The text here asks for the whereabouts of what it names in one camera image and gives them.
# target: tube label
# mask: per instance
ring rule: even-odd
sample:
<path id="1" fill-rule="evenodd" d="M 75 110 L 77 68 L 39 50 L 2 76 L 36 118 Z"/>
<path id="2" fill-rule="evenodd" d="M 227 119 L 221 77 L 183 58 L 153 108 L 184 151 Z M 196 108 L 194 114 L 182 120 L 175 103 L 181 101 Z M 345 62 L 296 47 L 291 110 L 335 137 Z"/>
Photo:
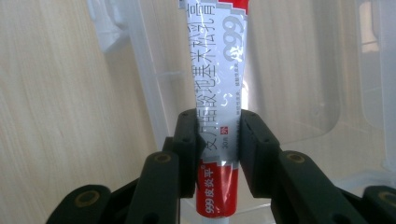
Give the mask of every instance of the tube label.
<path id="1" fill-rule="evenodd" d="M 197 212 L 236 210 L 238 131 L 245 67 L 248 0 L 185 0 L 199 134 Z"/>

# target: plastic bin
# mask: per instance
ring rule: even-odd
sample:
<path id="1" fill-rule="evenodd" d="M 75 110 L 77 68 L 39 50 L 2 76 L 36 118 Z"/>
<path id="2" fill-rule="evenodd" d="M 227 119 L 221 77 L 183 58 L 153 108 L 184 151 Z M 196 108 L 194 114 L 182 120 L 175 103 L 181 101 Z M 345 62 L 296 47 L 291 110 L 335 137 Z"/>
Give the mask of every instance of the plastic bin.
<path id="1" fill-rule="evenodd" d="M 103 51 L 130 40 L 158 149 L 195 107 L 185 12 L 176 0 L 88 0 Z M 284 150 L 310 156 L 340 188 L 396 188 L 396 1 L 250 0 L 245 109 Z M 240 177 L 231 223 L 274 223 Z M 194 200 L 181 220 L 200 223 Z"/>

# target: wooden surface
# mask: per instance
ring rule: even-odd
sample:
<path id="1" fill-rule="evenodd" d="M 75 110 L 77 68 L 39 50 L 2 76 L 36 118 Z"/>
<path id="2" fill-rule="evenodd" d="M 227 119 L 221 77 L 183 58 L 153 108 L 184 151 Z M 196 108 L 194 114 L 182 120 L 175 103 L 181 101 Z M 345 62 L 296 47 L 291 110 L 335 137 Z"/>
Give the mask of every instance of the wooden surface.
<path id="1" fill-rule="evenodd" d="M 158 12 L 163 51 L 174 53 L 165 72 L 181 74 L 177 110 L 189 108 L 183 12 L 174 0 L 143 2 Z M 308 154 L 332 179 L 381 170 L 384 134 L 361 110 L 355 1 L 250 6 L 249 109 L 283 149 Z M 132 46 L 103 54 L 85 1 L 0 1 L 0 223 L 43 223 L 72 189 L 135 179 L 156 149 L 144 102 Z M 268 202 L 240 181 L 235 220 L 246 220 Z"/>
<path id="2" fill-rule="evenodd" d="M 133 50 L 99 50 L 85 1 L 0 1 L 0 223 L 117 189 L 155 149 Z"/>

